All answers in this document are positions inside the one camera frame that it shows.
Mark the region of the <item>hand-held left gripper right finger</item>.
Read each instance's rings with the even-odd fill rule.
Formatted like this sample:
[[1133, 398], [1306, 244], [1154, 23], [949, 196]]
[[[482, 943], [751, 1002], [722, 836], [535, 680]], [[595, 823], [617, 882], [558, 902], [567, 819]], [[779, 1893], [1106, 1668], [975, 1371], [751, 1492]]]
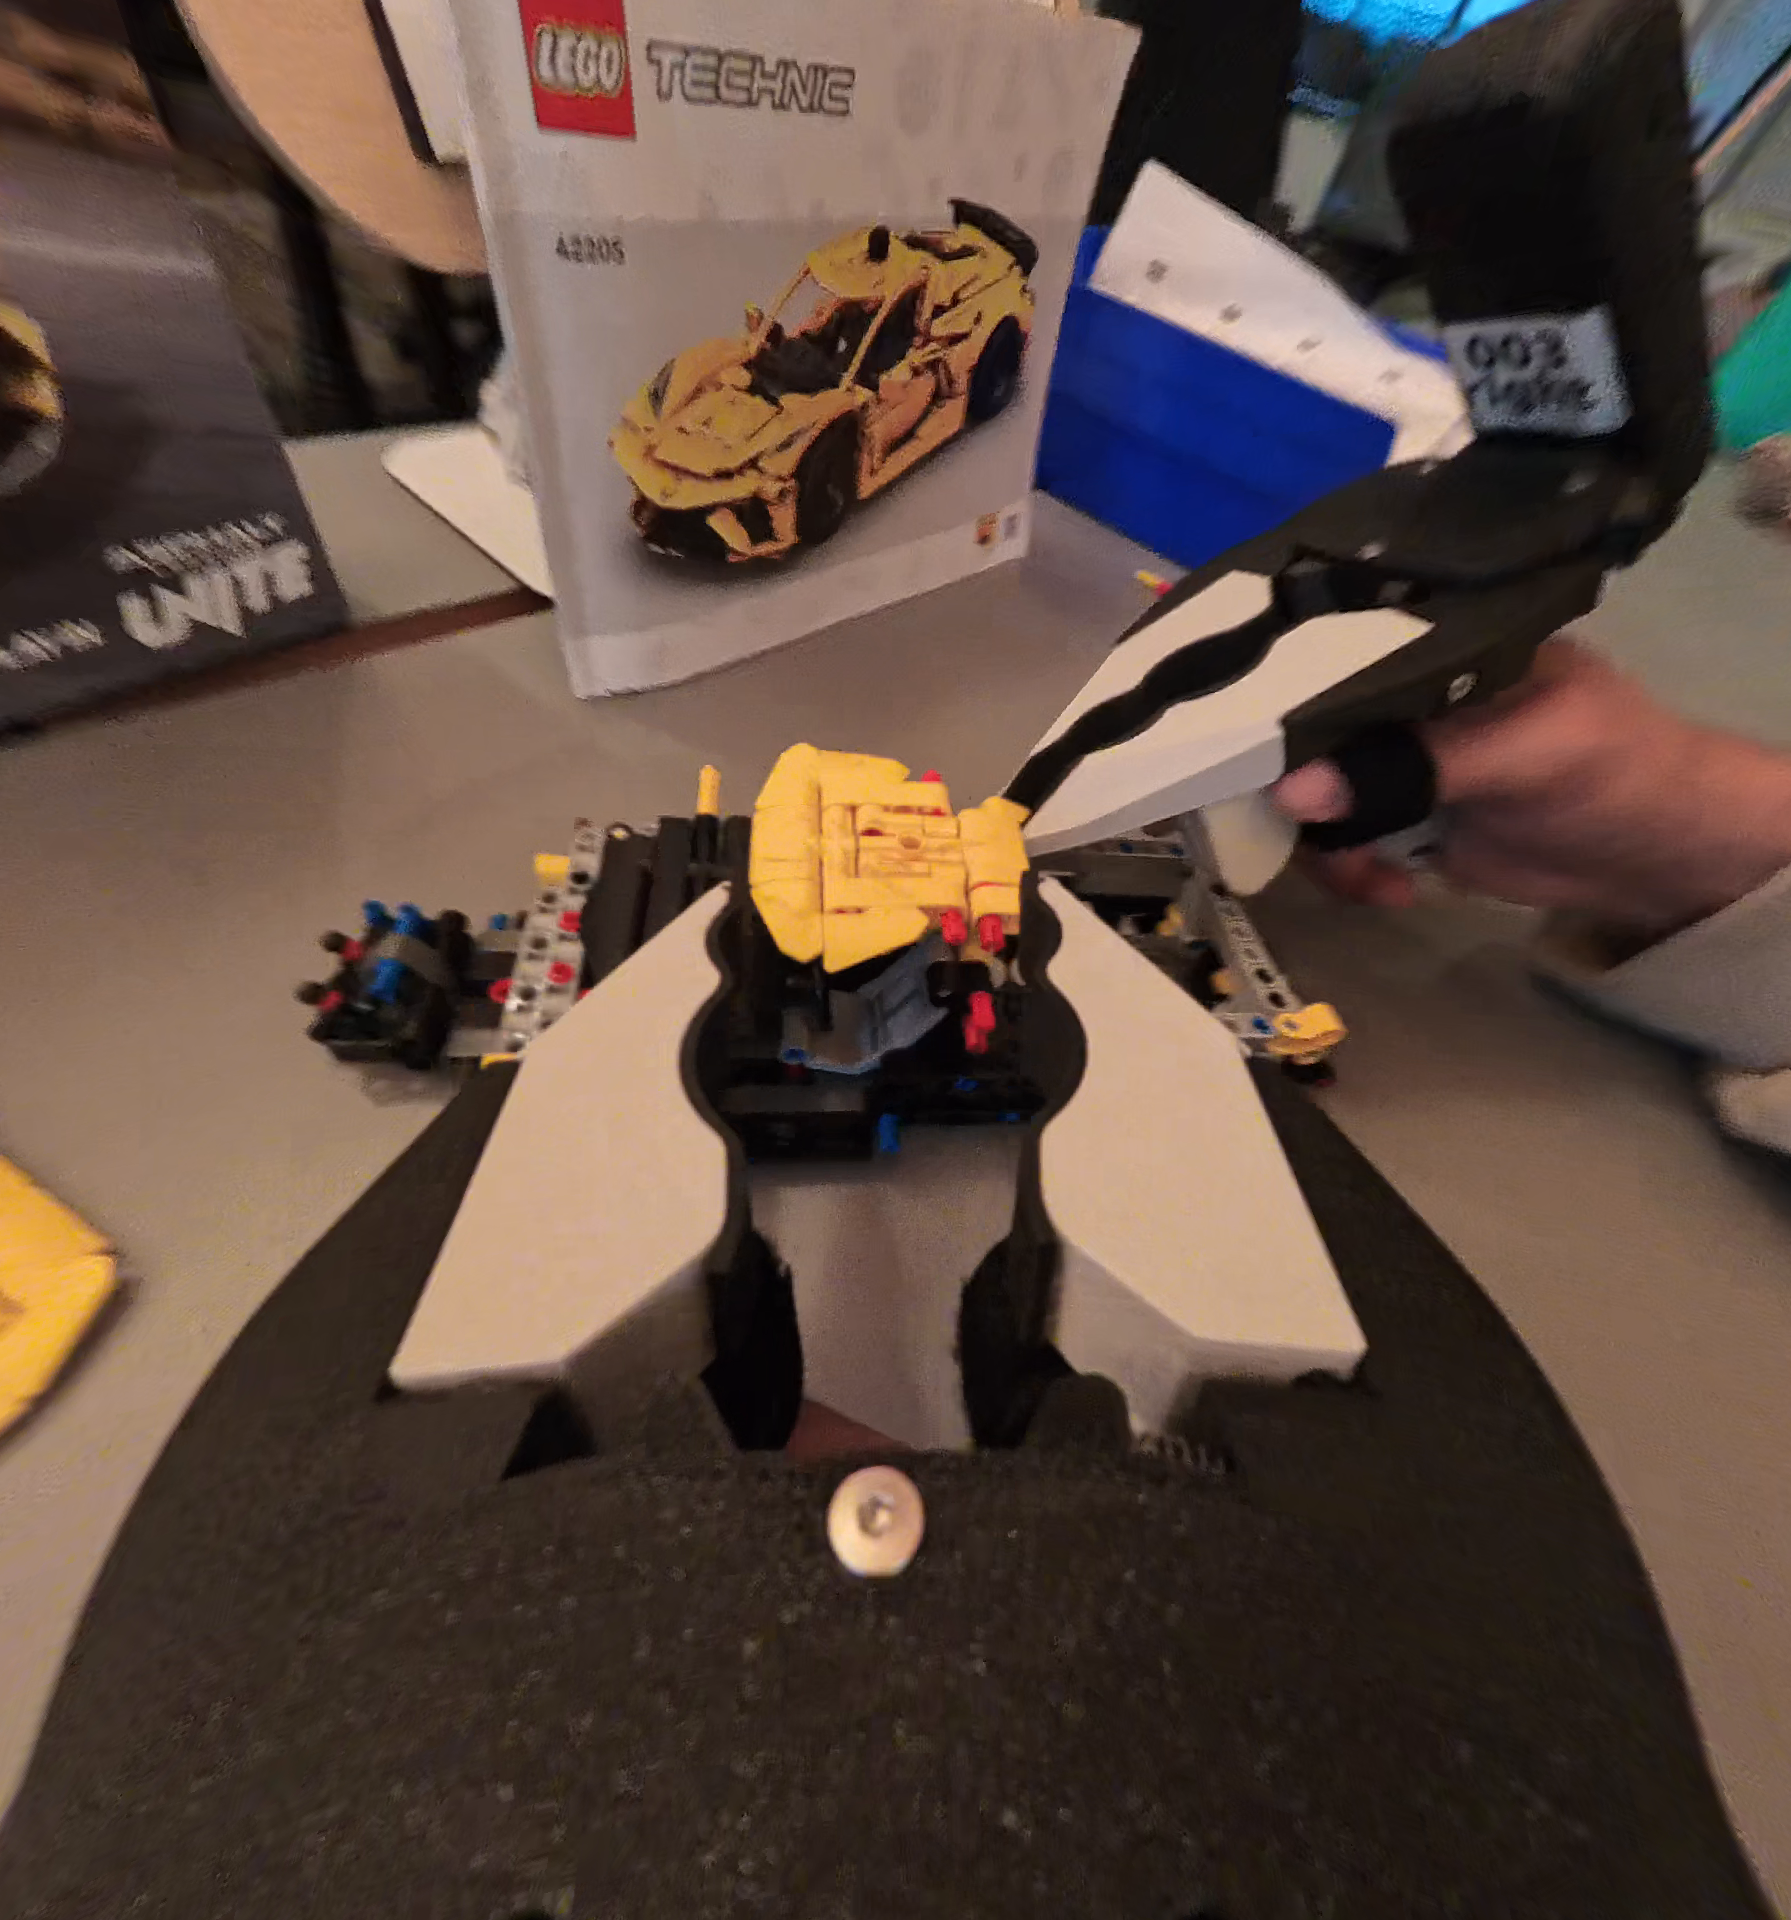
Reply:
[[1108, 1379], [1136, 1434], [1208, 1382], [1349, 1382], [1367, 1338], [1233, 1037], [1051, 877], [1024, 893], [1018, 1056], [1041, 1106], [958, 1301], [962, 1406], [1013, 1447]]

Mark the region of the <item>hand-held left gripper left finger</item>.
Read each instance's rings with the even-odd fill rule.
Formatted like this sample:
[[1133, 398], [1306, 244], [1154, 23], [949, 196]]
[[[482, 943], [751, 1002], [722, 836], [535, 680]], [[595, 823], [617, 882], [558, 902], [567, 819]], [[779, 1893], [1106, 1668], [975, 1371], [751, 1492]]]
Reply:
[[715, 885], [527, 1044], [388, 1366], [401, 1394], [551, 1382], [585, 1425], [703, 1385], [738, 1447], [802, 1406], [786, 1261], [703, 1044], [733, 996]]

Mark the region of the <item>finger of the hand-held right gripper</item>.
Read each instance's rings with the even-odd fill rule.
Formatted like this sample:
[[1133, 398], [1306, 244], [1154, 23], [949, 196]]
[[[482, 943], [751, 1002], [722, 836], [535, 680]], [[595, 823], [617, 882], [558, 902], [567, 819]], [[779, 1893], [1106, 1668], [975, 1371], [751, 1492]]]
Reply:
[[1429, 633], [1416, 615], [1326, 615], [1279, 628], [1228, 685], [1164, 699], [1133, 733], [1085, 751], [1029, 808], [1024, 844], [1049, 860], [1201, 806], [1260, 794], [1387, 722], [1349, 685]]
[[1092, 754], [1120, 746], [1167, 710], [1233, 685], [1289, 626], [1275, 582], [1232, 568], [1179, 582], [1099, 662], [1004, 787], [1051, 798]]

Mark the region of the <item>yellow black brick car chassis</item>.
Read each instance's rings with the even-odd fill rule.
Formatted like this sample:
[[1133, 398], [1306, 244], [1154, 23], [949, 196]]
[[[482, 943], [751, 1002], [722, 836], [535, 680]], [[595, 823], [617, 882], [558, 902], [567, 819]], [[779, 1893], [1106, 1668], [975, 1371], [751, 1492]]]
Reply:
[[791, 744], [749, 814], [713, 766], [651, 826], [579, 821], [515, 914], [367, 898], [294, 991], [308, 1040], [386, 1074], [512, 1065], [515, 1126], [623, 1180], [674, 1158], [867, 1158], [922, 1127], [1021, 1127], [1075, 1080], [1032, 1007], [1027, 811], [934, 772]]

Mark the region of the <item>person's right forearm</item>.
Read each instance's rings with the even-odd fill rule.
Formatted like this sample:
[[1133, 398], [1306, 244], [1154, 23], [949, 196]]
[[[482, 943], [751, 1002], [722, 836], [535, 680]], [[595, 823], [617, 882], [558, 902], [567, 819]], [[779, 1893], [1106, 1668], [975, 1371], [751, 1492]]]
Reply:
[[1553, 914], [1531, 953], [1580, 1008], [1692, 1056], [1717, 1126], [1791, 1163], [1791, 862], [1664, 938]]

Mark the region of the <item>grey desk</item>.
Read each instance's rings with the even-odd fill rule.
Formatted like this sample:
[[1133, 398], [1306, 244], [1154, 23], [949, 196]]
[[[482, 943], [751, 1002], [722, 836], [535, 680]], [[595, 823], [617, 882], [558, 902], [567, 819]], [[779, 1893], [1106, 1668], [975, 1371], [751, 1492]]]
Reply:
[[1361, 1379], [910, 1458], [905, 1576], [698, 1390], [386, 1382], [515, 1073], [332, 1065], [316, 938], [797, 739], [994, 794], [1141, 599], [1040, 510], [668, 693], [443, 616], [0, 742], [0, 1150], [125, 1295], [0, 1442], [0, 1915], [1791, 1915], [1791, 1158], [1511, 908], [1267, 903]]

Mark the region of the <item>person's right hand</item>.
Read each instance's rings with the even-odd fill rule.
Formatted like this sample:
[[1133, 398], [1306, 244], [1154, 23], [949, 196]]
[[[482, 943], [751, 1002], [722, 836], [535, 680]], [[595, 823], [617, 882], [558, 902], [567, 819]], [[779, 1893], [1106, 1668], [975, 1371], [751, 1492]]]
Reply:
[[1654, 938], [1791, 865], [1791, 751], [1702, 726], [1570, 639], [1501, 697], [1417, 727], [1440, 829], [1423, 870], [1312, 851], [1345, 898], [1401, 906], [1426, 877]]

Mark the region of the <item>blue plastic bin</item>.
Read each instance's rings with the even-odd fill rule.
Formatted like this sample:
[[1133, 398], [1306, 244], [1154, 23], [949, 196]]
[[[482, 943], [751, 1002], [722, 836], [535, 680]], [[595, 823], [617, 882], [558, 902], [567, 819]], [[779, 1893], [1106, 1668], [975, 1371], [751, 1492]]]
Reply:
[[1097, 292], [1085, 226], [1035, 486], [1179, 567], [1275, 529], [1387, 464], [1397, 427]]

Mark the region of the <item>grey car instruction booklet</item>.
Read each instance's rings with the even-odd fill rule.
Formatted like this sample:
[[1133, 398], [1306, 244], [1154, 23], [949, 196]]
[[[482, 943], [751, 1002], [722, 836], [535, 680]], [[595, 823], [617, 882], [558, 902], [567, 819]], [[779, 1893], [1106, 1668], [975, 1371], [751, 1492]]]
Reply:
[[1060, 310], [1138, 46], [1051, 3], [452, 3], [504, 331], [383, 466], [552, 597], [577, 697], [1029, 542]]

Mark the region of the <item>dark printed car set box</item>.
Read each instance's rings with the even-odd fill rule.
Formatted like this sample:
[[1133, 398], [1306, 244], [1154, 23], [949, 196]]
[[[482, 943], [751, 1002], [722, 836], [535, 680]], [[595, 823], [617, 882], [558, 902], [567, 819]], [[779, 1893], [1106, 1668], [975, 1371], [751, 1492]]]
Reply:
[[342, 626], [161, 162], [0, 129], [0, 733]]

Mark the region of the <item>round wooden board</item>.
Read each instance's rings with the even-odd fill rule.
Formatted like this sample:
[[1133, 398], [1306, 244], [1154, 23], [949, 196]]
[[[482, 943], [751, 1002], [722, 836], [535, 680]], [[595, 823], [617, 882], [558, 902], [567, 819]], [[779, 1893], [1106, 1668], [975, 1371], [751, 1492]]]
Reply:
[[211, 78], [270, 154], [382, 252], [489, 270], [447, 2], [182, 2]]

